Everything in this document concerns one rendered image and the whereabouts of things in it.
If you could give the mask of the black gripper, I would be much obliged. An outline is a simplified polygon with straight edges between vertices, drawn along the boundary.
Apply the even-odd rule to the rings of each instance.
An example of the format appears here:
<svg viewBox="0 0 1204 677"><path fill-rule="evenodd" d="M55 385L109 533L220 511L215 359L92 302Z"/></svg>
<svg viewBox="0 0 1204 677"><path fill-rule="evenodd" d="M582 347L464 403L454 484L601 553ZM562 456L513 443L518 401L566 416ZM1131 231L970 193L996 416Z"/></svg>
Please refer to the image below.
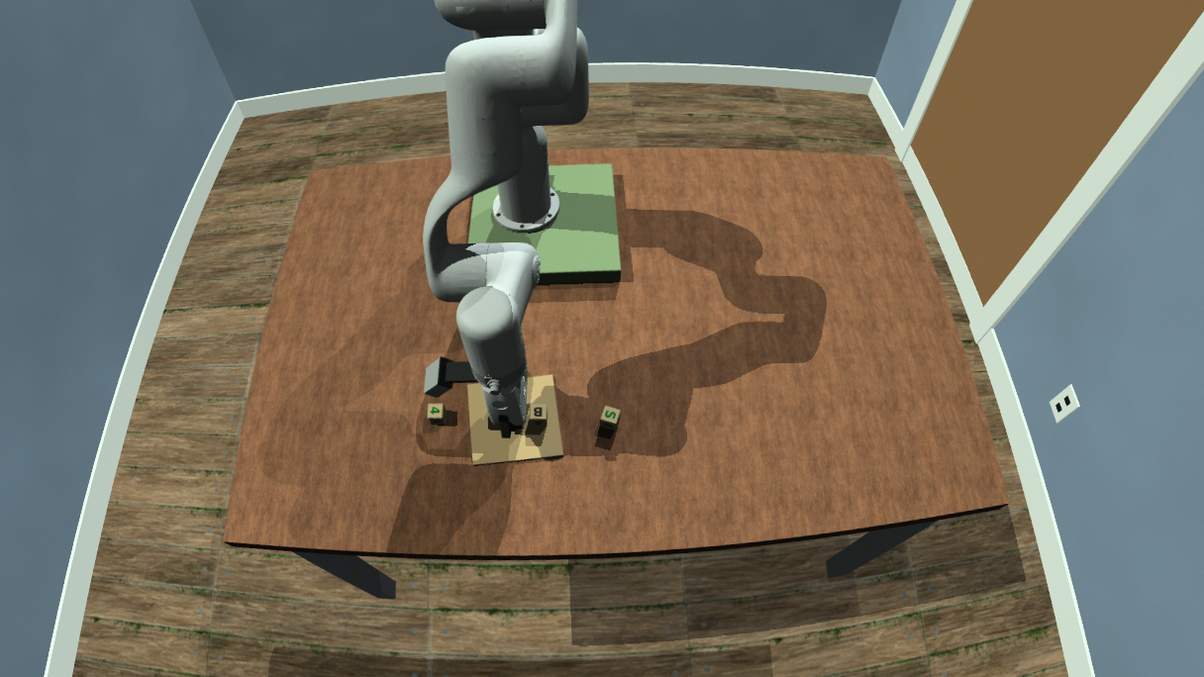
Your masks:
<svg viewBox="0 0 1204 677"><path fill-rule="evenodd" d="M500 420L503 438L510 438L510 430L523 429L523 423L526 420L526 381L529 381L526 367L523 375L524 377L515 383L502 387L498 395L490 394L490 388L478 381L486 404L486 416L494 424L498 424Z"/></svg>

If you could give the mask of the beige flat mat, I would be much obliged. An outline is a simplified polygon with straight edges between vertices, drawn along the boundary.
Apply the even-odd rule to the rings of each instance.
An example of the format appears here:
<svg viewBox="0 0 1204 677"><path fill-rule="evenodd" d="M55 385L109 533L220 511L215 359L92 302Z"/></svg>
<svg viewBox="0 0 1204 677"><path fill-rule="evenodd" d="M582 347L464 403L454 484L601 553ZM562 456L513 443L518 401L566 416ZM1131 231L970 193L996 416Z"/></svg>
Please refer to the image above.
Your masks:
<svg viewBox="0 0 1204 677"><path fill-rule="evenodd" d="M563 457L551 375L529 377L526 388L526 420L523 429L510 430L510 438L501 438L500 422L486 416L482 384L467 384L470 410L470 451L473 465L502 464ZM548 406L548 425L531 426L530 405Z"/></svg>

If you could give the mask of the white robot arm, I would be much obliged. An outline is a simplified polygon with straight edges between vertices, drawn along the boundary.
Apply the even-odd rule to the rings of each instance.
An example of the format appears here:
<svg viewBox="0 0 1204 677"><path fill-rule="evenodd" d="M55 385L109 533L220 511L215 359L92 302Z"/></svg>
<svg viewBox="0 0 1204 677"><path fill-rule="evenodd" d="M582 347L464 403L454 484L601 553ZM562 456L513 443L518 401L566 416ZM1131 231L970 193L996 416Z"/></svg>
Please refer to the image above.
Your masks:
<svg viewBox="0 0 1204 677"><path fill-rule="evenodd" d="M498 226L535 232L555 220L543 126L573 126L586 116L588 42L576 28L578 0L435 2L452 27L474 34L447 57L452 173L423 231L429 285L441 301L460 302L456 322L470 361L437 357L426 367L424 394L437 398L453 383L479 381L498 395L525 372L523 318L541 258L523 242L450 245L447 220L458 204L494 186Z"/></svg>

